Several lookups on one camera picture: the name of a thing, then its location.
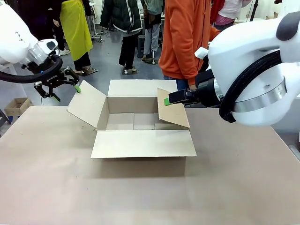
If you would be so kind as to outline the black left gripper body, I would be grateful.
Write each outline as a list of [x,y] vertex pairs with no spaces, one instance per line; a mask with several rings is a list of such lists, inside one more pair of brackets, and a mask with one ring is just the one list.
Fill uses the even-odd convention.
[[60,86],[63,84],[67,84],[67,78],[65,76],[65,71],[60,70],[53,77],[43,80],[42,84],[45,86]]

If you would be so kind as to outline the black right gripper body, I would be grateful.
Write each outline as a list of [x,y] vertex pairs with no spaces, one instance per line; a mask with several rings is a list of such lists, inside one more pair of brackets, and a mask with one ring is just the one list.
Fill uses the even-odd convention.
[[202,104],[205,107],[220,105],[221,101],[215,91],[215,77],[211,69],[198,73],[195,77],[197,87],[190,104]]

